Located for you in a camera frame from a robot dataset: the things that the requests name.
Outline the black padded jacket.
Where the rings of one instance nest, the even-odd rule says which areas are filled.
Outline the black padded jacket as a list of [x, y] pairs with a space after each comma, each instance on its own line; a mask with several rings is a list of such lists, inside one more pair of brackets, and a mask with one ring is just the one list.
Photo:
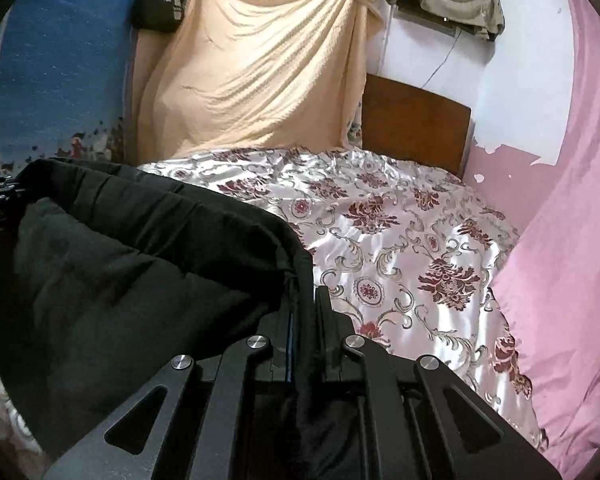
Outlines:
[[274, 214], [121, 165], [39, 159], [0, 223], [0, 375], [53, 466], [176, 356], [289, 308], [286, 382], [247, 394], [229, 479], [357, 479], [358, 410], [326, 384], [312, 259]]

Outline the blue starry patterned curtain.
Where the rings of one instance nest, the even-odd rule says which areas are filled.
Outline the blue starry patterned curtain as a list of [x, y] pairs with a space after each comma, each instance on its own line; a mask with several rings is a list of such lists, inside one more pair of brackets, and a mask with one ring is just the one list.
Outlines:
[[134, 0], [16, 0], [0, 24], [0, 170], [123, 162]]

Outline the floral satin bedspread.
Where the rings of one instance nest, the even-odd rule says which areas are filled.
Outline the floral satin bedspread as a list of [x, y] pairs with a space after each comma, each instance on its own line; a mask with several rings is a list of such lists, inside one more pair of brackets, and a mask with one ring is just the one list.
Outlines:
[[430, 353], [535, 448], [548, 445], [516, 341], [493, 295], [518, 234], [449, 172], [371, 152], [219, 150], [120, 166], [200, 186], [284, 219], [314, 280], [362, 336], [401, 358]]

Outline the pink curtain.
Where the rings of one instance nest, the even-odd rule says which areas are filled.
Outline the pink curtain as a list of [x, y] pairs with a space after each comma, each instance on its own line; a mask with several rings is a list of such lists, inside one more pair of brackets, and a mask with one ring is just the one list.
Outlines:
[[495, 281], [532, 382], [545, 458], [579, 479], [600, 456], [600, 16], [568, 0], [574, 31], [566, 163]]

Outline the black tote bag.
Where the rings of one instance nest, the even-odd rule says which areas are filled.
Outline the black tote bag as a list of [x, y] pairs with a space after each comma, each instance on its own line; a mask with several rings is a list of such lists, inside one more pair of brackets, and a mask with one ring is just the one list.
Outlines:
[[130, 22], [136, 29], [173, 34], [185, 14], [186, 0], [134, 0]]

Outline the brown wooden headboard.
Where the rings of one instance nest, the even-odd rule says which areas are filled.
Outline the brown wooden headboard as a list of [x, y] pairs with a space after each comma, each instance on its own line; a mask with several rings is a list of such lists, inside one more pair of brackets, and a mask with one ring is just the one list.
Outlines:
[[362, 99], [362, 147], [458, 176], [470, 115], [469, 107], [444, 96], [367, 75]]

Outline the beige hanging sheet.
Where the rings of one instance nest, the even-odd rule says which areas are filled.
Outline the beige hanging sheet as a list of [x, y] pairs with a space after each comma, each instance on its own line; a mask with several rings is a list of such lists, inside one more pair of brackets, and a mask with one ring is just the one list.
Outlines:
[[136, 158], [354, 147], [375, 0], [187, 0], [143, 88]]

